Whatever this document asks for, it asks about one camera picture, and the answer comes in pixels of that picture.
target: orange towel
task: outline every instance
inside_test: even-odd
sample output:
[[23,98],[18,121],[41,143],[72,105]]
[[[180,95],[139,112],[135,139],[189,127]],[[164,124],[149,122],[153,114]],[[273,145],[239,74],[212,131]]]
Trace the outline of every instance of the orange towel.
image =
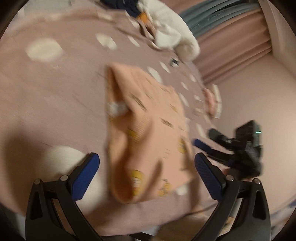
[[121,202],[163,196],[195,177],[184,111],[174,88],[138,67],[107,75],[111,190]]

